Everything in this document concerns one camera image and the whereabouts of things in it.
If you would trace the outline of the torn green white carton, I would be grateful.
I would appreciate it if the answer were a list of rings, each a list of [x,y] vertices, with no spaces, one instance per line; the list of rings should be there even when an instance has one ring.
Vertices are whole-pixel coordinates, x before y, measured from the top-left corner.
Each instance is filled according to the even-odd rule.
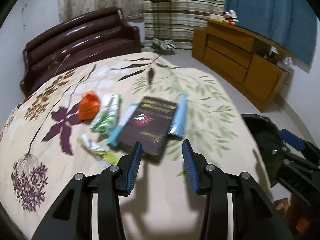
[[[107,147],[101,146],[91,140],[87,134],[83,134],[78,137],[78,144],[90,155],[92,155],[97,161],[104,162],[106,165],[116,165],[118,163],[118,158],[114,153]]]

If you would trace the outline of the teal white tube box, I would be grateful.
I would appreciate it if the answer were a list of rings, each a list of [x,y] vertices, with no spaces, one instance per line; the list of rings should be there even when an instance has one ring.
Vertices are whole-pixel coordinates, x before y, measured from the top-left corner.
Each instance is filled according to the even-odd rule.
[[[109,137],[107,138],[107,145],[111,147],[116,147],[118,145],[117,137],[127,124],[129,119],[131,118],[134,111],[139,106],[138,103],[132,103],[129,108],[124,112],[124,114],[120,117],[118,124],[115,126],[113,131],[110,133]]]

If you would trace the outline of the green white wrapper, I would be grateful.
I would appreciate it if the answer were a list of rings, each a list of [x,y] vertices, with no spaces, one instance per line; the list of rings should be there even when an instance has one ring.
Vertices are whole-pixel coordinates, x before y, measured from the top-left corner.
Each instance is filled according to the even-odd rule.
[[[120,103],[121,94],[105,94],[102,97],[100,110],[89,126],[90,131],[109,135],[117,124]]]

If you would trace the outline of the orange plastic bag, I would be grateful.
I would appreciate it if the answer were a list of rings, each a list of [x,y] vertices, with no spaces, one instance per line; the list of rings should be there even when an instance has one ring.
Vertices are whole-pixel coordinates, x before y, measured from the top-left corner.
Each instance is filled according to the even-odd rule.
[[[79,103],[78,118],[80,120],[90,120],[95,118],[100,110],[100,99],[96,92],[90,91],[84,94]]]

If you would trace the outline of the light blue packet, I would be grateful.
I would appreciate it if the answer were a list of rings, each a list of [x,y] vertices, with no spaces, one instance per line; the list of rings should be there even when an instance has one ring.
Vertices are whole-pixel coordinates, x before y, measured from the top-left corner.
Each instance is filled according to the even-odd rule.
[[[168,135],[173,135],[180,139],[183,139],[185,135],[185,122],[187,116],[187,96],[187,93],[182,94],[168,132]]]

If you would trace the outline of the black box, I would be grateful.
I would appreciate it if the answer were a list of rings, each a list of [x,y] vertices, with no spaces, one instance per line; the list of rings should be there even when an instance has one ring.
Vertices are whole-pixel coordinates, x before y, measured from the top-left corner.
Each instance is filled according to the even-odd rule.
[[[176,109],[175,102],[144,97],[117,136],[117,142],[132,148],[138,141],[146,154],[160,156]]]

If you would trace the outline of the black lined trash bin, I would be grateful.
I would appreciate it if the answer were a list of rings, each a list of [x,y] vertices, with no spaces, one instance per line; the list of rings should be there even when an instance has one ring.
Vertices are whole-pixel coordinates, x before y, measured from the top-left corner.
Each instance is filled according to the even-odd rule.
[[[266,116],[242,114],[241,117],[257,143],[271,187],[274,187],[278,183],[277,172],[285,159],[283,148],[286,145],[279,136],[279,129]]]

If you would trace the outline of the white router on cabinet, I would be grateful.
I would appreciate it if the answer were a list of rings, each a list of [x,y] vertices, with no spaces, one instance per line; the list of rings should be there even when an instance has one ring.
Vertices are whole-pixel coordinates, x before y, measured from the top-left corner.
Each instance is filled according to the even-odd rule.
[[[276,65],[282,70],[289,71],[291,69],[292,59],[291,57],[286,57],[282,61],[277,61]]]

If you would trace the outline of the wooden TV cabinet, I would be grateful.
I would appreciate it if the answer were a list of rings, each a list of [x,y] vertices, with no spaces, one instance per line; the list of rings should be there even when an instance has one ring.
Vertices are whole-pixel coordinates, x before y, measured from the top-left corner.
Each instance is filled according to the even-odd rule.
[[[260,112],[280,94],[289,72],[277,65],[271,49],[290,55],[271,40],[226,22],[207,19],[194,29],[192,56],[220,75]]]

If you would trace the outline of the floral beige tablecloth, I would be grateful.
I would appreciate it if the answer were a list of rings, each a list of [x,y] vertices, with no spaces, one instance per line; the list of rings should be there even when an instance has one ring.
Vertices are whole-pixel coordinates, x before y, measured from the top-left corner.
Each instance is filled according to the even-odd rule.
[[[17,105],[1,131],[1,204],[31,239],[76,173],[99,174],[129,153],[117,141],[145,97],[186,98],[185,132],[143,131],[160,154],[145,157],[120,208],[127,239],[198,239],[206,199],[190,188],[182,141],[224,172],[249,172],[271,191],[258,147],[218,79],[151,52],[89,63],[59,74]]]

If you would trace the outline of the blue curtain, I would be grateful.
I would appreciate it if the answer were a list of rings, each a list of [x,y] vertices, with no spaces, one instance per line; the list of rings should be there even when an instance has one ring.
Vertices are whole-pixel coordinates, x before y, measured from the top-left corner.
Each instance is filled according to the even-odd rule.
[[[311,72],[319,20],[307,0],[225,0],[225,9],[236,12],[239,26],[273,41]]]

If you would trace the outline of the Mickey Mouse plush toy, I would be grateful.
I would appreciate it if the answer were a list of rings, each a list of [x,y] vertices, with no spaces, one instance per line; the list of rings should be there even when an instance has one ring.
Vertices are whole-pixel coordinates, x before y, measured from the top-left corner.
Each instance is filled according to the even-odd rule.
[[[239,22],[234,10],[225,11],[222,15],[223,21],[227,24],[236,25],[236,23]]]

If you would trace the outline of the small white box on cabinet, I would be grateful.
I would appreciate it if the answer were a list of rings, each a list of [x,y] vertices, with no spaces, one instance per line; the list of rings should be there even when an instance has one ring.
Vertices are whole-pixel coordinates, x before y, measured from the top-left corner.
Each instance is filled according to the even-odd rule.
[[[211,20],[218,21],[218,22],[223,22],[224,21],[224,17],[222,15],[218,15],[218,14],[210,14],[209,18]]]

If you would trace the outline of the checkered cloth on stand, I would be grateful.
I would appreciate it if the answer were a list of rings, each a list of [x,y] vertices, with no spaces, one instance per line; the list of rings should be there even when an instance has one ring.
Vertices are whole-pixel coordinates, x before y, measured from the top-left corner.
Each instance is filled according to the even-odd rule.
[[[153,49],[160,49],[160,50],[174,50],[176,48],[176,44],[174,43],[173,40],[159,40],[159,39],[154,39],[151,48]]]

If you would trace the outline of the dark red leather sofa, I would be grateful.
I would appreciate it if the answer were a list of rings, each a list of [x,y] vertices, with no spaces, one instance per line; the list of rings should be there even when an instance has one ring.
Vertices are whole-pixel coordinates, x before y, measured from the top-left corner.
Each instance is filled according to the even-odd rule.
[[[118,7],[107,7],[62,22],[25,45],[20,89],[33,94],[52,77],[95,61],[139,53],[139,29]]]

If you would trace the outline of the striped curtain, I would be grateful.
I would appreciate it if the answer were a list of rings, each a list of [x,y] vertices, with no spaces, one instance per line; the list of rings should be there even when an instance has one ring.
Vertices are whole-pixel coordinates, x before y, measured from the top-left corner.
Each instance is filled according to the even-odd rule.
[[[153,40],[152,0],[143,0],[144,33],[146,48]],[[172,33],[171,38],[177,49],[191,50],[195,29],[206,24],[199,18],[208,18],[210,14],[221,15],[225,10],[225,0],[171,0]]]

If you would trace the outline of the black metal plant stand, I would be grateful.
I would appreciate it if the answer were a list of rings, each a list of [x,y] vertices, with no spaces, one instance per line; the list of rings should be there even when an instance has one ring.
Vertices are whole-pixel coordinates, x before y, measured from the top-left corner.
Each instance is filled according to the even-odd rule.
[[[153,40],[169,40],[172,33],[172,3],[171,0],[152,0],[153,14]],[[153,49],[154,52],[160,55],[175,55],[174,50]]]

